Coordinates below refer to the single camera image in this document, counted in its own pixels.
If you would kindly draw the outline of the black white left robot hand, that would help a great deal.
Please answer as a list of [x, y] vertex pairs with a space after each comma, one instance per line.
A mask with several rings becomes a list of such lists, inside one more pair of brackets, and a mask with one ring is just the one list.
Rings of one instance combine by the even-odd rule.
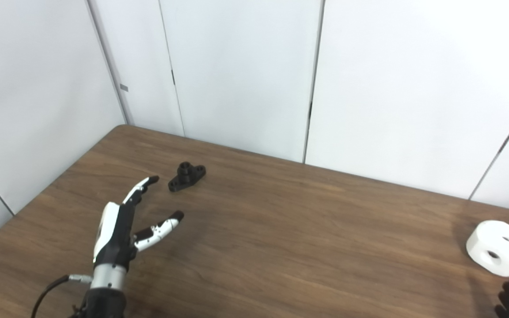
[[137, 205], [150, 185], [157, 183], [158, 176], [150, 176], [137, 183], [121, 204], [106, 204], [98, 228], [93, 251], [93, 266], [110, 264], [129, 269], [130, 262], [138, 252], [161, 242], [184, 219], [182, 211], [175, 211], [166, 220], [133, 233]]

